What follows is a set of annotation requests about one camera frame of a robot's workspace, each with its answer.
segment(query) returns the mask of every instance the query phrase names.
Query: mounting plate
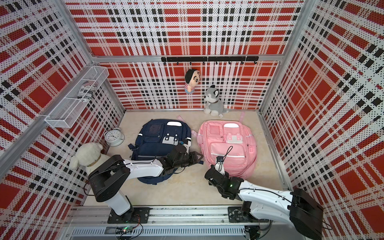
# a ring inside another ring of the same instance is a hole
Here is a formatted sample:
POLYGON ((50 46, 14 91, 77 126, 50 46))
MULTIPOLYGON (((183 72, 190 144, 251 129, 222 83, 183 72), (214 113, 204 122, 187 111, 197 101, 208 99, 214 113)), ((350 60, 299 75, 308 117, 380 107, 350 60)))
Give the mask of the mounting plate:
POLYGON ((147 223, 148 217, 149 217, 149 210, 150 210, 149 207, 135 207, 135 208, 129 209, 123 215, 119 216, 112 209, 111 213, 109 214, 109 218, 108 218, 107 223, 129 223, 129 221, 135 215, 140 216, 140 223, 147 223))
MULTIPOLYGON (((228 207, 228 218, 230 223, 247 222, 240 211, 241 207, 228 207)), ((259 219, 260 223, 268 223, 268 219, 259 219)))

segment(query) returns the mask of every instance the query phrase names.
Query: alarm clock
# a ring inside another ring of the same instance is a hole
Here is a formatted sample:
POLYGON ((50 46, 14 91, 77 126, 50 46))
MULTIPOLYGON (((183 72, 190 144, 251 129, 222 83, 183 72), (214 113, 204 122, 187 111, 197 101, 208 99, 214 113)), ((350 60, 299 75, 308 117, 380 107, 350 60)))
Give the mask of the alarm clock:
POLYGON ((118 127, 115 127, 112 130, 110 129, 112 128, 107 129, 107 131, 104 133, 105 141, 111 147, 119 146, 125 139, 124 134, 121 132, 121 129, 118 127))

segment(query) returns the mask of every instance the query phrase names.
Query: navy backpack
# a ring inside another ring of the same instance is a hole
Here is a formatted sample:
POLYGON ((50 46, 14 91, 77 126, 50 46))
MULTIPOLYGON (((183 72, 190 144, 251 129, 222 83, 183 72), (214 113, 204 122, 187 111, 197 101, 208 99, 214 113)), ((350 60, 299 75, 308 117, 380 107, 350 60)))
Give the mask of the navy backpack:
MULTIPOLYGON (((171 119, 150 120, 141 129, 135 146, 129 144, 129 148, 133 151, 131 160, 143 161, 164 157, 179 141, 190 146, 191 129, 185 122, 171 119)), ((139 177, 138 180, 147 184, 156 184, 170 178, 172 174, 162 177, 139 177)))

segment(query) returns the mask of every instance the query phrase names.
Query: pink strap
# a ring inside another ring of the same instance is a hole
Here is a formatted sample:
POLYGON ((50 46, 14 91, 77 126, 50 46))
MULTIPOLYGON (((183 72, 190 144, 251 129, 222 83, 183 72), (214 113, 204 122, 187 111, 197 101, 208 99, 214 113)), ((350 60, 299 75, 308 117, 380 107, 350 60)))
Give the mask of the pink strap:
POLYGON ((182 121, 182 122, 185 122, 184 119, 180 115, 177 116, 177 119, 182 121))
MULTIPOLYGON (((177 116, 177 119, 182 121, 182 122, 185 122, 184 119, 180 115, 177 116)), ((197 137, 197 132, 195 132, 195 130, 191 130, 191 134, 193 136, 197 137)))
POLYGON ((239 119, 239 122, 240 122, 240 123, 243 123, 243 118, 244 118, 244 116, 245 116, 245 112, 242 111, 241 114, 240 114, 240 119, 239 119))
POLYGON ((195 130, 191 130, 191 134, 195 137, 197 137, 197 132, 195 132, 195 130))

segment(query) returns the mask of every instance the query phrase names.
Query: dog collar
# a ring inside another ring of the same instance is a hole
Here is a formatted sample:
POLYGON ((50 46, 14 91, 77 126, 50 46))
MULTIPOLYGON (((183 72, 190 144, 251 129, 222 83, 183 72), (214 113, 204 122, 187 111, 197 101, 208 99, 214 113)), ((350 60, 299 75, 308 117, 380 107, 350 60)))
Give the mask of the dog collar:
POLYGON ((93 163, 89 164, 87 167, 92 167, 95 163, 97 163, 97 161, 100 160, 100 158, 101 158, 101 154, 100 154, 99 158, 96 161, 94 161, 93 163))

